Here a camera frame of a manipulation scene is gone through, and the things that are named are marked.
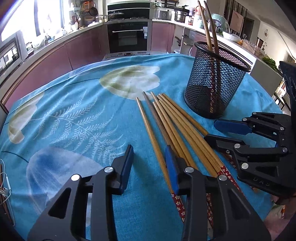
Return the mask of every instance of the metal screw head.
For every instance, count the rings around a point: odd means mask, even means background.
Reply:
[[[219,176],[219,180],[220,180],[220,181],[226,181],[226,180],[227,180],[227,176],[225,176],[225,175],[220,175],[220,176]]]
[[[113,172],[113,167],[105,167],[104,172],[106,173]]]
[[[185,171],[188,173],[192,173],[192,172],[194,172],[194,169],[192,167],[186,167]]]
[[[242,169],[248,169],[248,167],[249,167],[248,163],[245,162],[242,164]]]
[[[74,174],[73,176],[71,176],[71,180],[72,181],[77,181],[79,180],[80,176],[78,174]]]

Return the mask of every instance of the fern leaf print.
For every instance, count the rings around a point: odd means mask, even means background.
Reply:
[[[77,102],[62,109],[59,104],[65,98],[49,108],[41,118],[35,138],[50,139],[51,145],[85,155],[103,166],[110,165],[114,159],[112,153],[124,154],[125,143],[120,141],[122,135],[116,135],[118,126],[108,128],[114,116],[104,116],[105,106],[94,109],[97,98],[83,106],[85,95],[86,92]],[[44,133],[44,126],[50,126],[47,133]]]

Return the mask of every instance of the pot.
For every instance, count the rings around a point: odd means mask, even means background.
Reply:
[[[187,5],[184,5],[182,7],[174,7],[175,11],[175,21],[184,23],[185,22],[185,17],[189,15],[189,10],[185,9]]]
[[[154,12],[154,18],[156,19],[162,19],[162,20],[169,20],[170,19],[170,11],[169,10],[161,10],[162,8],[155,9]]]
[[[89,24],[91,24],[94,21],[94,17],[93,16],[84,16],[84,24],[86,26],[88,26]]]
[[[116,20],[116,19],[121,19],[124,18],[124,13],[122,12],[113,12],[108,14],[109,20]]]

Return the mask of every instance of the kitchen counter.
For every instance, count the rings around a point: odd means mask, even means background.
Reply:
[[[16,83],[23,82],[23,79],[26,78],[26,76],[28,76],[30,72],[35,71],[34,74],[30,75],[31,79],[37,78],[37,76],[39,77],[40,75],[42,75],[41,78],[44,78],[44,82],[41,82],[40,80],[36,80],[36,81],[39,81],[40,86],[42,86],[46,83],[45,81],[51,81],[71,70],[77,69],[89,63],[105,60],[106,49],[109,49],[108,33],[107,33],[107,27],[105,25],[117,23],[117,22],[118,21],[109,21],[107,23],[99,23],[97,25],[94,25],[91,27],[85,27],[81,30],[77,30],[69,34],[66,34],[56,39],[55,41],[51,42],[50,44],[44,46],[38,52],[36,52],[31,57],[26,59],[5,80],[5,82],[1,83],[0,99],[2,100],[1,102],[2,106],[5,105],[7,98],[9,98],[11,93],[15,92],[15,88],[18,86],[18,84]],[[164,36],[164,33],[162,32],[163,27],[165,27],[168,31],[166,36]],[[205,39],[204,29],[195,28],[194,26],[191,26],[191,25],[170,21],[170,20],[152,19],[151,54],[160,54],[160,53],[167,53],[167,52],[170,53],[172,50],[172,41],[175,40],[174,36],[176,36],[177,34],[176,32],[177,29],[179,31],[179,34],[181,35],[183,35],[185,32],[188,34],[190,31],[194,31],[195,35],[199,36],[198,39],[202,39],[202,41],[204,41]],[[170,41],[170,45],[167,44],[166,40],[163,40],[163,38],[169,39],[168,41]],[[229,49],[236,55],[241,56],[251,66],[252,71],[250,75],[257,82],[261,84],[261,86],[269,93],[270,96],[272,96],[277,86],[281,82],[281,76],[278,75],[274,70],[272,70],[264,62],[259,60],[256,56],[252,55],[251,53],[243,49],[240,45],[234,42],[228,41],[227,39],[219,35],[217,36],[217,40],[219,42],[219,45]],[[163,42],[164,51],[153,51],[152,46],[157,47],[159,42]],[[56,68],[58,70],[56,71],[56,73],[53,74],[51,72],[46,72],[46,71],[49,71],[47,68],[52,68],[52,69]]]

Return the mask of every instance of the kitchen cabinet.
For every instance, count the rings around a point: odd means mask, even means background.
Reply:
[[[66,46],[63,45],[47,56],[24,77],[5,103],[5,107],[10,110],[13,103],[18,99],[70,71],[72,71],[72,67]]]
[[[100,41],[104,37],[101,34],[102,28],[98,26],[86,31],[65,44],[73,70],[103,59]]]
[[[174,24],[152,23],[151,51],[172,52]]]

